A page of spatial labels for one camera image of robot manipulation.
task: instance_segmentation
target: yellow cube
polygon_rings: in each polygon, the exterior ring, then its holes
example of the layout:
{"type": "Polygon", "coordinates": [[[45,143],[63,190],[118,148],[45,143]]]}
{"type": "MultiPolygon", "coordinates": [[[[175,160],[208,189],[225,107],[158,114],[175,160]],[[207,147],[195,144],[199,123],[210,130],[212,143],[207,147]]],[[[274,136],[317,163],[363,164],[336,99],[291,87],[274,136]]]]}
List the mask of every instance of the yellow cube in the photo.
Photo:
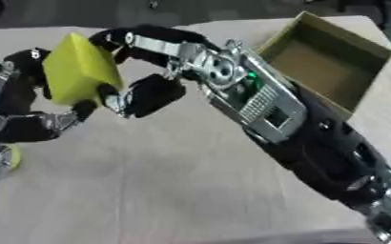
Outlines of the yellow cube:
{"type": "Polygon", "coordinates": [[[99,102],[96,88],[103,83],[121,90],[123,83],[112,55],[86,37],[67,35],[43,62],[51,100],[72,106],[82,100],[99,102]]]}

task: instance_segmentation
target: table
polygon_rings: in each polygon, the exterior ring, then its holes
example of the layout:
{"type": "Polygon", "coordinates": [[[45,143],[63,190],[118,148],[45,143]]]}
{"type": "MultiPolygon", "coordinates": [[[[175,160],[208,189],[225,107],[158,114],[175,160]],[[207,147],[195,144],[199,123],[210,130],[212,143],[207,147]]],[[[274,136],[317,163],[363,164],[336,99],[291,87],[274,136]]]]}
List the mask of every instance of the table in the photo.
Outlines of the table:
{"type": "MultiPolygon", "coordinates": [[[[391,49],[366,17],[328,19],[391,49]]],[[[253,46],[289,21],[181,28],[217,44],[236,38],[253,46]]],[[[0,58],[51,49],[70,31],[89,36],[99,30],[0,30],[0,58]]],[[[133,81],[160,70],[132,61],[120,71],[133,81]]],[[[147,118],[124,120],[98,110],[60,139],[22,145],[22,168],[0,182],[0,244],[266,243],[280,234],[362,228],[360,216],[298,182],[212,108],[195,84],[187,87],[183,99],[147,118]]],[[[61,109],[43,100],[36,107],[61,109]]],[[[350,123],[391,164],[391,59],[350,123]]]]}

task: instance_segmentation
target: green light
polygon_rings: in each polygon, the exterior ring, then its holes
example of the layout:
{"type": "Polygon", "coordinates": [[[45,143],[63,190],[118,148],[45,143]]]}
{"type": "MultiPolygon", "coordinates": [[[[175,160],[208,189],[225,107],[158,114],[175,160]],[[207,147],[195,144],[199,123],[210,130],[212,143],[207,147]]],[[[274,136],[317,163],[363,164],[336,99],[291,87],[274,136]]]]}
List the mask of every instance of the green light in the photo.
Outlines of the green light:
{"type": "Polygon", "coordinates": [[[254,72],[249,72],[249,76],[250,76],[250,77],[257,78],[257,75],[256,75],[254,72]]]}

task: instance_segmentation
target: fingertip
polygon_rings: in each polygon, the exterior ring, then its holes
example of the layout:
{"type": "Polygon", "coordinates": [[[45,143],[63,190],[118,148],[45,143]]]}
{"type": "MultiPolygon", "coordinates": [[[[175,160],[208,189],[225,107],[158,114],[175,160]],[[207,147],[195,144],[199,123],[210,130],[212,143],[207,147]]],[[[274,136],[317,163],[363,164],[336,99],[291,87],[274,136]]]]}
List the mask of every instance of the fingertip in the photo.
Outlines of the fingertip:
{"type": "Polygon", "coordinates": [[[84,122],[97,109],[97,104],[92,100],[83,100],[75,104],[72,108],[76,112],[78,121],[84,122]]]}

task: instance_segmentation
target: robot finger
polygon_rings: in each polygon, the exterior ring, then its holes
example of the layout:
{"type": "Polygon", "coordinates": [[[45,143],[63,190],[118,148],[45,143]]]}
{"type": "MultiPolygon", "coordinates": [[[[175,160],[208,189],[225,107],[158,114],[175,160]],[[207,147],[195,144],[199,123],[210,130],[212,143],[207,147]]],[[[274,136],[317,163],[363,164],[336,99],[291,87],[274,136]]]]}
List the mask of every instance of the robot finger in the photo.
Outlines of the robot finger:
{"type": "Polygon", "coordinates": [[[84,100],[69,112],[59,114],[31,112],[6,118],[0,129],[1,143],[53,140],[67,129],[84,122],[96,109],[92,100],[84,100]]]}
{"type": "Polygon", "coordinates": [[[186,90],[178,80],[165,79],[156,73],[132,83],[124,94],[108,85],[100,86],[98,92],[104,106],[124,117],[140,118],[178,100],[186,90]]]}
{"type": "Polygon", "coordinates": [[[114,29],[104,30],[95,35],[91,40],[95,45],[104,47],[106,50],[118,46],[122,47],[115,56],[116,63],[124,62],[128,57],[142,59],[160,67],[166,67],[170,56],[157,51],[147,51],[134,46],[132,37],[143,36],[155,41],[163,41],[172,44],[199,43],[210,49],[219,50],[219,48],[209,42],[205,36],[186,30],[177,30],[152,25],[141,25],[134,29],[114,29]]]}

